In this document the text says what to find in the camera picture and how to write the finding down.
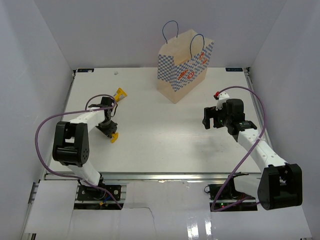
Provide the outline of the yellow snack bar bottom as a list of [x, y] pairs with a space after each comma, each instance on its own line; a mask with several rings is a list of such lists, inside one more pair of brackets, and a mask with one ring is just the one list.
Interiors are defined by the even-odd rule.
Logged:
[[113, 144], [116, 142], [116, 140], [118, 139], [119, 137], [119, 133], [118, 132], [115, 132], [115, 133], [112, 133], [111, 134], [111, 138], [110, 138], [110, 142]]

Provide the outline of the yellow snack bar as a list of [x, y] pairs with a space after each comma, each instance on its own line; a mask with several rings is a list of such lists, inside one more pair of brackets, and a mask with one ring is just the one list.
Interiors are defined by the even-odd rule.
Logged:
[[118, 132], [115, 132], [115, 133], [112, 133], [111, 134], [111, 138], [110, 138], [110, 142], [113, 144], [116, 142], [116, 140], [118, 139], [119, 137], [119, 133]]
[[113, 95], [116, 102], [121, 101], [127, 96], [128, 96], [127, 93], [120, 87], [117, 89], [116, 93]]

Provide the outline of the yellow snack bar top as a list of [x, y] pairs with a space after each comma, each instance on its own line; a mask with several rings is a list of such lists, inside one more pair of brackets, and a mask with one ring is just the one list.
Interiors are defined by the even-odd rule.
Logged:
[[116, 93], [113, 95], [116, 102], [121, 101], [127, 96], [128, 96], [127, 93], [120, 87], [117, 89]]

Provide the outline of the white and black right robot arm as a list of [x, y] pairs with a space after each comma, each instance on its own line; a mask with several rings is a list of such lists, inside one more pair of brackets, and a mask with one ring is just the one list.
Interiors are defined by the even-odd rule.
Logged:
[[298, 164], [287, 163], [259, 137], [256, 125], [245, 119], [244, 103], [240, 99], [219, 100], [218, 105], [204, 108], [202, 123], [210, 127], [227, 129], [254, 160], [261, 171], [260, 177], [247, 173], [233, 173], [228, 183], [220, 187], [236, 200], [244, 194], [258, 200], [265, 210], [300, 206], [303, 202], [302, 169]]

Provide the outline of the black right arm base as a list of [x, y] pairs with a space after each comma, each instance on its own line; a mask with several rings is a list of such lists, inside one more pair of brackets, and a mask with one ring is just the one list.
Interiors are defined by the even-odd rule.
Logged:
[[[208, 184], [204, 187], [203, 191], [205, 194], [207, 194], [209, 196], [209, 199], [210, 199], [210, 203], [209, 203], [210, 207], [212, 206], [212, 203], [215, 199], [215, 196], [218, 193], [221, 186], [222, 186], [222, 184]], [[227, 206], [229, 206], [237, 201], [240, 201], [244, 198], [247, 198], [247, 199], [237, 205], [234, 205], [230, 208], [225, 209]], [[252, 197], [252, 196], [249, 197], [245, 193], [238, 192], [238, 191], [226, 186], [223, 189], [222, 193], [219, 195], [213, 209], [215, 211], [222, 209], [222, 212], [257, 211], [258, 210], [257, 202], [258, 201], [254, 197]]]

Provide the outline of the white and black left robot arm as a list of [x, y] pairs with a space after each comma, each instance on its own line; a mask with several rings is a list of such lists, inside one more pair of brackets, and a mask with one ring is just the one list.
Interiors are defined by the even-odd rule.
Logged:
[[114, 143], [119, 134], [118, 124], [112, 121], [117, 101], [110, 95], [103, 96], [99, 104], [86, 107], [86, 112], [69, 121], [56, 124], [52, 157], [56, 162], [68, 167], [76, 177], [88, 185], [88, 193], [99, 200], [105, 196], [106, 187], [100, 184], [101, 174], [89, 160], [89, 133], [94, 128]]

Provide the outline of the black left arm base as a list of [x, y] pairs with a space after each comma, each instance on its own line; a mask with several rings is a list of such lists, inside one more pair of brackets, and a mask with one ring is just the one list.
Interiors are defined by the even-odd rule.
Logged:
[[[100, 182], [99, 187], [107, 190], [115, 198], [116, 201], [119, 201], [121, 199], [121, 191], [122, 191], [121, 185], [108, 185]], [[99, 190], [92, 186], [88, 186], [84, 183], [81, 183], [78, 186], [76, 200], [77, 201], [100, 201], [100, 202], [106, 203], [107, 201], [112, 201], [113, 198], [104, 190]]]

